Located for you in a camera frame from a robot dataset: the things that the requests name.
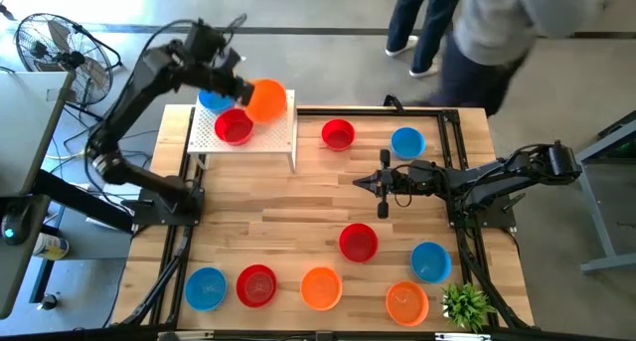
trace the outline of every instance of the potted plant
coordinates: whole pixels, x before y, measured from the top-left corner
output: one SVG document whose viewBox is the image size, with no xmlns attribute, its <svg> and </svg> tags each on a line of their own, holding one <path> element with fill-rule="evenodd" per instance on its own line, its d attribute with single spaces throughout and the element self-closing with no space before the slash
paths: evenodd
<svg viewBox="0 0 636 341">
<path fill-rule="evenodd" d="M 443 290 L 443 314 L 456 326 L 477 333 L 486 325 L 488 313 L 497 312 L 488 303 L 488 296 L 484 291 L 478 290 L 471 283 L 462 286 L 450 284 Z"/>
</svg>

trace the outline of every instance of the wooden table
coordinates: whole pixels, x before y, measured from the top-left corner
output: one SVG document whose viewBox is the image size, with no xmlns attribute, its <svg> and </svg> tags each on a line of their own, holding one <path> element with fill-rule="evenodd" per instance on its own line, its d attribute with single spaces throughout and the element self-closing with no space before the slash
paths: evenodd
<svg viewBox="0 0 636 341">
<path fill-rule="evenodd" d="M 167 105 L 152 170 L 162 175 L 179 170 L 191 106 Z M 481 109 L 459 109 L 469 166 L 495 158 L 486 116 Z M 204 217 L 195 229 L 188 261 L 189 277 L 203 266 L 219 268 L 229 282 L 217 310 L 197 312 L 182 301 L 179 329 L 274 330 L 449 330 L 441 315 L 441 287 L 461 283 L 454 231 L 448 228 L 445 204 L 435 197 L 413 197 L 408 208 L 390 200 L 390 217 L 377 218 L 378 200 L 352 185 L 356 178 L 380 168 L 379 151 L 388 148 L 392 132 L 402 126 L 418 129 L 426 138 L 420 157 L 443 165 L 437 122 L 431 117 L 346 117 L 356 128 L 351 149 L 327 149 L 320 131 L 329 116 L 299 116 L 297 173 L 284 156 L 223 155 L 211 160 L 204 174 Z M 449 130 L 452 141 L 452 130 Z M 456 149 L 452 149 L 456 159 Z M 338 236 L 351 223 L 366 223 L 380 239 L 376 256 L 365 264 L 346 261 Z M 141 301 L 157 278 L 166 228 L 148 228 L 135 238 L 122 278 L 113 321 L 121 321 Z M 484 230 L 486 257 L 493 283 L 517 314 L 529 324 L 532 313 L 517 251 L 499 230 Z M 411 250 L 434 241 L 450 253 L 452 271 L 442 284 L 418 280 L 409 267 Z M 239 302 L 234 289 L 240 272 L 253 263 L 267 264 L 278 279 L 272 302 L 251 309 Z M 300 280 L 310 268 L 333 267 L 343 280 L 343 296 L 330 311 L 303 303 Z M 389 287 L 400 280 L 416 281 L 428 295 L 428 317 L 416 327 L 395 324 L 385 310 Z M 172 289 L 164 298 L 163 314 Z"/>
</svg>

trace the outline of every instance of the jeans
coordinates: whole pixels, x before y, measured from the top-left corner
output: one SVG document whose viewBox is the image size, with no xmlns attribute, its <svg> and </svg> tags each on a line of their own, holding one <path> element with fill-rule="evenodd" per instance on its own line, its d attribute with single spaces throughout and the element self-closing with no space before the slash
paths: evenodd
<svg viewBox="0 0 636 341">
<path fill-rule="evenodd" d="M 430 104 L 450 107 L 482 107 L 490 116 L 499 110 L 510 80 L 526 60 L 528 52 L 510 63 L 499 66 L 484 66 L 466 58 L 448 34 L 446 51 L 442 58 L 440 91 Z"/>
<path fill-rule="evenodd" d="M 396 52 L 406 46 L 423 2 L 424 0 L 397 0 L 389 23 L 387 50 Z M 411 67 L 414 73 L 426 72 L 432 65 L 433 57 L 439 50 L 439 41 L 452 22 L 458 2 L 459 0 L 428 0 L 426 18 Z"/>
</svg>

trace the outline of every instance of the white pegboard platform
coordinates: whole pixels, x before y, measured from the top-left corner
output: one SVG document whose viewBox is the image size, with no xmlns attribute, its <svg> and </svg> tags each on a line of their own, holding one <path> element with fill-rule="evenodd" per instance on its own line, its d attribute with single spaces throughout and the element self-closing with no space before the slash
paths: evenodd
<svg viewBox="0 0 636 341">
<path fill-rule="evenodd" d="M 217 116 L 204 108 L 199 99 L 195 106 L 188 153 L 289 153 L 295 147 L 297 128 L 294 90 L 287 91 L 287 110 L 270 124 L 254 124 L 251 139 L 241 146 L 230 146 L 215 133 Z"/>
</svg>

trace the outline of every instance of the orange bowl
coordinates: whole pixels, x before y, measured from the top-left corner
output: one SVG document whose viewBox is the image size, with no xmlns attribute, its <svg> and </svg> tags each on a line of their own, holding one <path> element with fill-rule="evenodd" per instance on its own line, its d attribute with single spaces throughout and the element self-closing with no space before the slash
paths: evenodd
<svg viewBox="0 0 636 341">
<path fill-rule="evenodd" d="M 342 296 L 342 281 L 329 267 L 314 267 L 300 284 L 302 300 L 314 310 L 326 311 L 336 306 Z"/>
<path fill-rule="evenodd" d="M 400 281 L 387 293 L 387 311 L 396 323 L 416 326 L 428 314 L 428 297 L 416 283 Z"/>
<path fill-rule="evenodd" d="M 257 123 L 270 123 L 282 116 L 287 109 L 285 87 L 271 79 L 252 81 L 254 91 L 245 113 L 250 120 Z"/>
</svg>

